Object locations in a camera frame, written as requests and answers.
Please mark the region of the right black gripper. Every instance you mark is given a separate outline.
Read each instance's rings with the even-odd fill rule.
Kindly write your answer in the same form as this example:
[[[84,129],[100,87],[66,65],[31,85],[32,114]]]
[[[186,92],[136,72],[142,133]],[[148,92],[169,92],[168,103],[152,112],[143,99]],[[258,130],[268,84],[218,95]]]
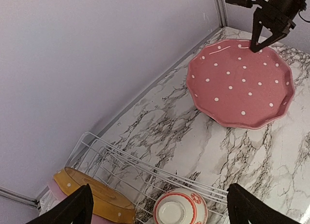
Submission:
[[[287,34],[283,32],[289,32],[295,28],[293,19],[300,11],[306,10],[307,6],[306,0],[255,0],[253,4],[258,5],[258,8],[253,15],[250,43],[252,52],[258,52],[285,38]],[[259,43],[263,27],[275,33]]]

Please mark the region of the maroon polka dot plate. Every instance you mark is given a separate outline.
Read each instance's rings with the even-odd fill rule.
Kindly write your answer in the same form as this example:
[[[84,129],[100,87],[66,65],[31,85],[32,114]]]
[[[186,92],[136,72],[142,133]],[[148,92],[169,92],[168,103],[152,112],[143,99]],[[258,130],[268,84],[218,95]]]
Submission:
[[[188,64],[195,107],[224,127],[260,129],[286,115],[294,97],[292,70],[272,48],[254,53],[248,40],[207,45]]]

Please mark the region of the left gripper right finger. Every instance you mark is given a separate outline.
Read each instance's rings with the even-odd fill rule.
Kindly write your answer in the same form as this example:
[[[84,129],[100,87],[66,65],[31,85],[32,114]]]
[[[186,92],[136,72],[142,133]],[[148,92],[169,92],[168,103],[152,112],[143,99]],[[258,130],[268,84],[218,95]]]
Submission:
[[[296,224],[297,221],[272,209],[242,186],[228,188],[227,208],[231,224]]]

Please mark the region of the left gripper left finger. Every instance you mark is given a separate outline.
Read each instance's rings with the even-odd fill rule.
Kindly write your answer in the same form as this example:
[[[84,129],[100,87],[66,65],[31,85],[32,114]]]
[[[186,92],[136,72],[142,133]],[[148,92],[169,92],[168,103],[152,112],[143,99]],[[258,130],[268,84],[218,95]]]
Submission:
[[[28,224],[91,224],[92,214],[93,194],[87,184]]]

